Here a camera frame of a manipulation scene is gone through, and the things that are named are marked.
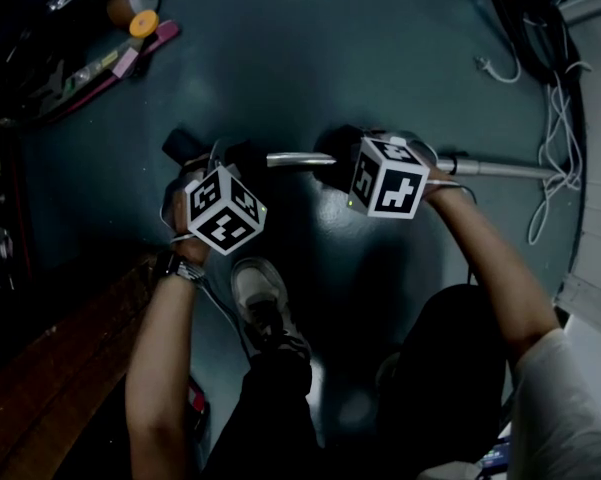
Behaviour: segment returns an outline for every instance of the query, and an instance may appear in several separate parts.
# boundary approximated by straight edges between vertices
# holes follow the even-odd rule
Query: metal pole
[[[267,167],[324,167],[334,165],[336,159],[324,153],[269,153]],[[455,161],[449,157],[438,159],[438,168],[444,172],[453,172],[460,176],[499,176],[506,178],[528,178],[544,180],[555,175],[556,172],[543,167],[500,164],[482,162],[470,158],[457,158]]]

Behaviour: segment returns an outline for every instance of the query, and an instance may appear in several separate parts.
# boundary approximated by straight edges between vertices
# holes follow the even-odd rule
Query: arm
[[[176,216],[183,215],[183,202],[177,194]],[[182,224],[176,217],[178,229]],[[209,248],[190,239],[178,242],[175,252],[202,265]],[[160,280],[136,340],[125,391],[135,479],[181,479],[187,471],[185,409],[195,295],[195,285],[186,279]]]
[[[450,179],[435,171],[433,177]],[[549,297],[518,253],[462,190],[438,189],[429,193],[427,200],[486,289],[514,367],[534,343],[560,327]]]

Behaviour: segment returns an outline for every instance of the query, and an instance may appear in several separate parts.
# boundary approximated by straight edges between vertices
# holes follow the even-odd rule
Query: sneaker
[[[231,273],[231,289],[247,323],[247,337],[256,349],[291,350],[309,359],[311,348],[291,316],[287,288],[269,261],[246,258],[236,263]]]

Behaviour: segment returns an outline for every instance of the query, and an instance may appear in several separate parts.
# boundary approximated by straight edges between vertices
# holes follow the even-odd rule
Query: person
[[[450,179],[436,168],[430,177]],[[376,477],[475,478],[476,463],[500,429],[508,362],[516,390],[509,478],[601,479],[601,416],[547,294],[462,190],[438,188],[425,198],[455,237],[479,286],[453,286],[427,302],[383,382],[378,445],[359,457],[372,457]],[[176,199],[176,215],[182,208],[183,200]],[[182,217],[176,225],[186,231]],[[209,249],[191,239],[179,242],[175,252],[190,266],[202,266]],[[251,360],[240,400],[202,477],[324,472],[324,450],[305,399],[311,349],[294,322],[282,278],[268,261],[248,258],[235,265],[232,290],[260,353]],[[190,473],[184,417],[195,296],[189,280],[162,278],[137,338],[126,416],[138,480]]]

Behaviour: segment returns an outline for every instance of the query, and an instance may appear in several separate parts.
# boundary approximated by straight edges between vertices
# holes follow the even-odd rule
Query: teal floor
[[[494,21],[489,0],[482,2]],[[269,151],[309,151],[342,124],[411,130],[436,148],[534,163],[545,122],[543,89],[526,74],[503,85],[475,68],[511,54],[472,0],[162,0],[182,35],[146,77],[126,80],[23,140],[35,252],[49,268],[103,240],[164,244],[158,208],[177,165],[160,150],[186,126],[204,141],[246,137]],[[535,247],[529,219],[541,200],[527,180],[466,178],[479,205],[550,293],[567,270],[579,194],[561,193]],[[366,219],[311,175],[285,175],[264,194],[269,220],[255,252],[289,285],[312,342],[311,401],[322,443],[371,432],[373,379],[420,308],[463,282],[466,264],[429,208],[412,222]],[[229,300],[234,257],[209,265]],[[293,278],[302,266],[305,274]],[[215,442],[247,364],[207,300],[196,307],[192,372],[211,402]]]

